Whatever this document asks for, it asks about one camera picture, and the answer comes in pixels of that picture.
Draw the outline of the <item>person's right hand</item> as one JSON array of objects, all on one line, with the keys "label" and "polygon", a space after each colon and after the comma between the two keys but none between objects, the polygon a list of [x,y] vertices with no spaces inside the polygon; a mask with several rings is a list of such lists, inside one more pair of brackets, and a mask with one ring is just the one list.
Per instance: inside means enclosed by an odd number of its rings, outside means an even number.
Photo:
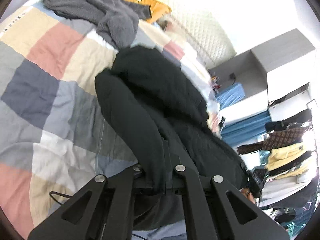
[{"label": "person's right hand", "polygon": [[253,204],[255,204],[255,198],[253,197],[253,194],[251,193],[249,188],[243,188],[240,190],[240,192],[249,199]]}]

